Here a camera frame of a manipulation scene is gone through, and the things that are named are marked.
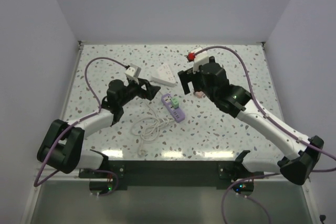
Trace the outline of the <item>pink plug adapter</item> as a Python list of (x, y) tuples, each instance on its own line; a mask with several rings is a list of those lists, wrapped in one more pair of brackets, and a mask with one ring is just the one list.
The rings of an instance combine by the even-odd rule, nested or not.
[(199, 99), (205, 97), (205, 94), (202, 91), (194, 91), (193, 94)]

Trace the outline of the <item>green plug adapter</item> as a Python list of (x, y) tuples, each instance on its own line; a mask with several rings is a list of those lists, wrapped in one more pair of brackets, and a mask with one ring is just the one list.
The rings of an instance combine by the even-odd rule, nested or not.
[(176, 97), (172, 97), (171, 98), (171, 105), (173, 106), (173, 108), (177, 109), (180, 105), (179, 105), (179, 101)]

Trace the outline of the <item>purple power strip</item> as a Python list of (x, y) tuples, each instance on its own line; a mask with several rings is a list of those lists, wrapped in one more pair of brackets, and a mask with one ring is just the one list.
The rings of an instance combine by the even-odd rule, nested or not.
[(173, 117), (176, 123), (181, 123), (185, 120), (185, 113), (179, 106), (177, 109), (173, 108), (171, 105), (171, 98), (174, 97), (170, 93), (161, 96), (161, 102), (164, 107), (168, 110), (169, 114)]

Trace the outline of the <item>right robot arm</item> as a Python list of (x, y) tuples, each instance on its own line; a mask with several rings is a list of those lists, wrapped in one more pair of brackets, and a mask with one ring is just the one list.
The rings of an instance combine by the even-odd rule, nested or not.
[(216, 107), (257, 130), (281, 150), (284, 157), (275, 162), (269, 158), (253, 158), (237, 162), (234, 173), (246, 178), (254, 172), (280, 173), (296, 185), (303, 185), (320, 158), (324, 141), (318, 137), (302, 134), (265, 108), (258, 108), (251, 93), (241, 86), (233, 85), (226, 71), (215, 62), (202, 65), (199, 71), (192, 69), (178, 72), (185, 94), (190, 92), (189, 83), (195, 91), (203, 92)]

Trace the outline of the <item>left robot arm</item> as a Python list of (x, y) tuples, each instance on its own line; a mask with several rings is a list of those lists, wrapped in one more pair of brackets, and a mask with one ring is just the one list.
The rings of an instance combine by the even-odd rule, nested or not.
[(82, 119), (53, 121), (38, 150), (37, 160), (65, 174), (75, 169), (90, 169), (97, 178), (105, 177), (109, 171), (108, 157), (94, 150), (84, 151), (84, 139), (118, 123), (124, 114), (123, 106), (134, 98), (151, 101), (161, 89), (141, 78), (128, 83), (126, 86), (121, 80), (112, 80), (100, 110)]

